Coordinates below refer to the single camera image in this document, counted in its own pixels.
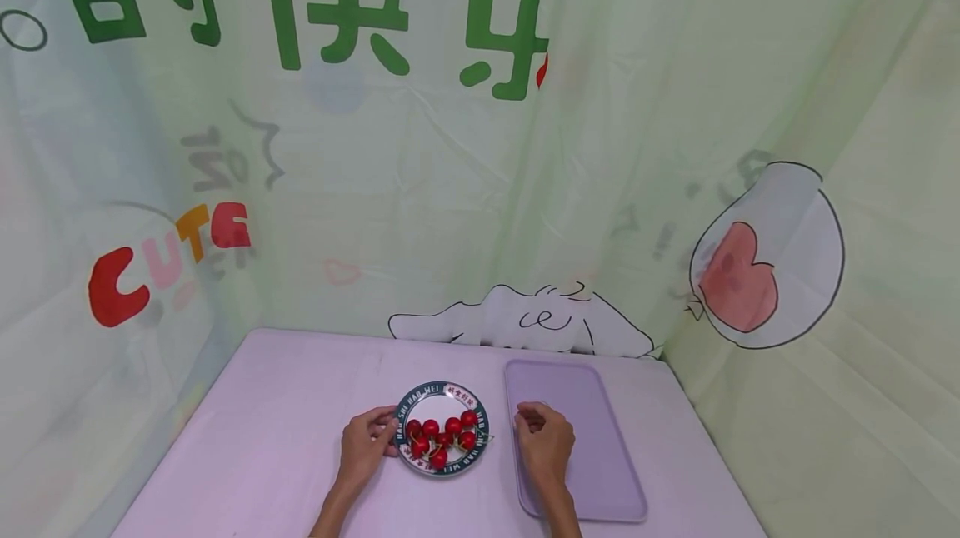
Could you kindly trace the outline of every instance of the purple tray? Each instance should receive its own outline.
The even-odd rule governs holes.
[[[577,442],[567,468],[567,488],[576,502],[577,517],[587,521],[644,521],[647,499],[600,374],[582,364],[513,360],[507,363],[505,375],[511,416],[518,403],[542,401],[573,424]],[[516,431],[513,457],[520,506],[534,517],[543,517],[537,493],[520,461]]]

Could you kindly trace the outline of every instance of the curtain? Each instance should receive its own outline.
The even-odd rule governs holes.
[[[0,0],[0,536],[258,326],[665,348],[771,536],[946,536],[956,3]]]

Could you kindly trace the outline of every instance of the cherry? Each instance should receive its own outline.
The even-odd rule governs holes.
[[[478,444],[478,436],[472,431],[465,431],[460,435],[460,438],[457,439],[457,444],[459,444],[460,448],[464,451],[472,451],[475,445]]]
[[[428,419],[423,422],[423,435],[427,438],[434,438],[440,433],[440,424],[436,419]]]
[[[430,450],[430,442],[423,436],[412,439],[410,443],[410,451],[413,453],[415,460],[423,457]]]
[[[437,449],[434,452],[433,456],[430,457],[430,467],[440,471],[444,467],[447,467],[447,450],[446,449]]]
[[[444,425],[443,428],[444,430],[447,430],[449,435],[458,436],[463,430],[463,424],[461,424],[459,417],[451,417],[447,419],[447,424]]]
[[[463,428],[473,428],[473,426],[480,423],[480,420],[478,419],[478,414],[468,408],[468,410],[460,414],[460,423],[463,425]]]
[[[411,419],[407,422],[407,436],[416,438],[421,431],[423,431],[423,426],[421,426],[416,419]]]

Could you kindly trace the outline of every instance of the pink table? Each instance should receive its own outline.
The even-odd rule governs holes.
[[[504,364],[517,357],[576,357],[600,372],[610,393],[650,513],[639,526],[585,523],[583,536],[765,536],[664,363],[255,330],[113,538],[304,537],[336,474],[343,425],[430,380],[469,386],[501,439],[467,474],[447,481],[385,461],[343,536],[419,538],[461,527],[463,538],[543,537],[517,497],[503,380]]]

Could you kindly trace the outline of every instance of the heart drawing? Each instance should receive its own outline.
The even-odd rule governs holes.
[[[757,233],[750,224],[734,222],[700,279],[703,304],[744,334],[757,330],[777,310],[774,267],[756,259]]]
[[[360,279],[363,274],[360,272],[360,266],[345,264],[345,262],[336,259],[323,260],[323,273],[327,275],[327,281],[334,286],[348,286]]]

